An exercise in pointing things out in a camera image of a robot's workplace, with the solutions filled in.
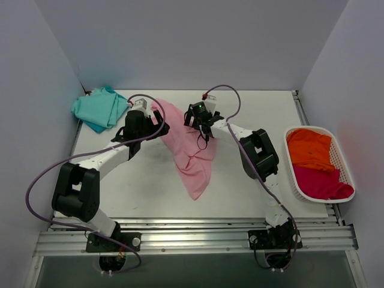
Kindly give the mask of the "pink t shirt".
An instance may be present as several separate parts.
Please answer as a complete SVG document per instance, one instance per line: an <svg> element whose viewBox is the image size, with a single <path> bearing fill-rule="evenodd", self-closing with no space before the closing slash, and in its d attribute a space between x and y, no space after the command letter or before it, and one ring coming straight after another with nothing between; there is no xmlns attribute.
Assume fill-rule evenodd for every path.
<svg viewBox="0 0 384 288"><path fill-rule="evenodd" d="M184 125L182 110L166 100L158 98L152 102L151 109L165 111L169 131L161 139L173 155L176 170L189 196L197 200L211 180L217 141L212 139L205 144L199 131Z"/></svg>

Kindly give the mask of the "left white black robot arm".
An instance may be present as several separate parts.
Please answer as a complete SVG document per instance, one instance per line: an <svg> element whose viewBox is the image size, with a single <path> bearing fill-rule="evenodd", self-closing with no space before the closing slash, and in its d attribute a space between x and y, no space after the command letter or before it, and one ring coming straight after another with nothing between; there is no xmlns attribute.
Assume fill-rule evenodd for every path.
<svg viewBox="0 0 384 288"><path fill-rule="evenodd" d="M52 208L74 217L101 234L99 243L106 251L120 247L120 226L100 208L100 181L120 164L131 160L144 140L156 139L168 133L163 114L158 110L150 116L144 110L130 110L125 125L106 150L79 163L67 162L59 170L52 198Z"/></svg>

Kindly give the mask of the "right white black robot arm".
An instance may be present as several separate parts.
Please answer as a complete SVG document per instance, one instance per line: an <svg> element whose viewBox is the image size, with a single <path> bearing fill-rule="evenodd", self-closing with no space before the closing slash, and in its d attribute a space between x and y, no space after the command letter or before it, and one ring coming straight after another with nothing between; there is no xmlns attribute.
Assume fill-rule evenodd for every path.
<svg viewBox="0 0 384 288"><path fill-rule="evenodd" d="M278 184L277 152L264 129L257 131L241 128L229 123L214 104L200 101L191 104L184 116L184 125L201 132L205 141L219 139L239 149L241 162L249 178L258 180L265 192L265 221L269 227L266 240L278 248L288 240L286 230L280 226L288 222L290 216L283 206Z"/></svg>

